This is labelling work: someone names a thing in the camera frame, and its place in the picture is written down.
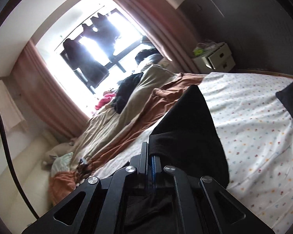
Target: brown blanket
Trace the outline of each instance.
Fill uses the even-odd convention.
[[[53,204],[56,205],[76,188],[77,183],[124,151],[144,130],[168,112],[190,85],[199,85],[203,78],[203,75],[181,73],[174,81],[160,89],[154,89],[132,126],[123,130],[107,147],[89,159],[88,164],[79,165],[75,171],[57,173],[50,178],[49,193]]]

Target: beige blanket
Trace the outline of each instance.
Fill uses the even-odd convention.
[[[113,138],[122,134],[122,130],[134,123],[142,111],[153,89],[171,82],[175,74],[157,65],[145,71],[140,83],[131,94],[127,105],[121,114],[110,108],[89,120],[85,132],[74,145],[74,156],[71,170],[75,170],[82,157],[90,159],[103,148],[107,147]]]

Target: metal screw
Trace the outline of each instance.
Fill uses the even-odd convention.
[[[172,173],[176,170],[176,167],[172,166],[172,165],[167,165],[164,167],[165,171]]]
[[[99,179],[97,177],[94,177],[94,176],[91,176],[88,179],[88,183],[92,184],[92,185],[96,184],[98,181],[99,181]]]
[[[205,183],[211,183],[213,181],[213,179],[210,176],[204,176],[202,178],[203,182]]]
[[[129,166],[126,167],[125,170],[128,173],[133,173],[136,170],[136,168],[134,166],[132,166],[132,165],[129,165]]]

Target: beige sofa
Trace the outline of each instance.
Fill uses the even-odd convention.
[[[39,216],[52,207],[48,197],[50,169],[46,169],[41,160],[43,154],[56,145],[57,140],[45,130],[13,160],[20,184]],[[12,234],[21,234],[36,220],[18,193],[8,168],[0,175],[0,217]]]

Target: stuffed animal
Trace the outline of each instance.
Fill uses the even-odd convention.
[[[52,165],[54,160],[58,157],[64,156],[65,154],[71,153],[74,151],[74,142],[75,138],[69,143],[62,143],[55,146],[53,149],[47,151],[43,157],[44,165]]]

